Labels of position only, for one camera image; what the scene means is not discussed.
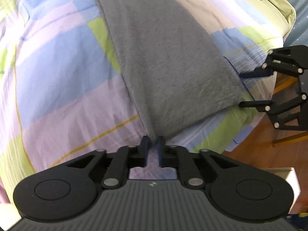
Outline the grey cotton pants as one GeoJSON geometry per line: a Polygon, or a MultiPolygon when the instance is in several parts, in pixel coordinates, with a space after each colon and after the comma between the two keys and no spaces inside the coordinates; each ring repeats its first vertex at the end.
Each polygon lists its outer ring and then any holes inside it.
{"type": "Polygon", "coordinates": [[[239,103],[244,88],[209,34],[176,0],[95,0],[151,139],[239,103]]]}

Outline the white wooden chair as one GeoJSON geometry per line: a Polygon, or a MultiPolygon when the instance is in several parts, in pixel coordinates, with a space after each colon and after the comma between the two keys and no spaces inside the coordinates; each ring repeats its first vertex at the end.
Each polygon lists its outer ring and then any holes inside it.
{"type": "MultiPolygon", "coordinates": [[[[296,96],[298,82],[284,74],[277,76],[274,99],[278,103],[286,102],[296,96]]],[[[301,196],[307,198],[307,131],[273,129],[270,139],[270,151],[273,160],[269,167],[292,167],[296,171],[301,188],[301,196]]]]}

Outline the green covered sofa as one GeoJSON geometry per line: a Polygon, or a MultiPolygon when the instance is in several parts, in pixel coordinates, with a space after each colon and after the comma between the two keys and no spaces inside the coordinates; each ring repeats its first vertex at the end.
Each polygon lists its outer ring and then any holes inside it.
{"type": "Polygon", "coordinates": [[[259,9],[287,39],[296,20],[296,11],[287,0],[247,0],[259,9]]]}

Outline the blue curtain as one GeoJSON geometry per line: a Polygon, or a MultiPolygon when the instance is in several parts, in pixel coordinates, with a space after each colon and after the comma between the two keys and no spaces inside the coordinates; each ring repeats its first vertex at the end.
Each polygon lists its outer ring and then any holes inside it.
{"type": "Polygon", "coordinates": [[[296,20],[286,46],[307,45],[307,0],[287,0],[296,11],[296,20]]]}

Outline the plaid patchwork bedsheet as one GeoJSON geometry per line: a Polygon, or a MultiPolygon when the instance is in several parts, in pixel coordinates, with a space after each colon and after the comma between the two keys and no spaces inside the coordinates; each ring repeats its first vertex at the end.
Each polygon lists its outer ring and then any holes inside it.
{"type": "MultiPolygon", "coordinates": [[[[176,0],[238,75],[281,48],[280,30],[247,0],[176,0]]],[[[241,101],[267,100],[276,78],[240,79],[241,101]]],[[[222,153],[257,115],[236,105],[171,137],[222,153]]],[[[95,0],[1,0],[1,193],[93,150],[138,145],[146,132],[95,0]]]]}

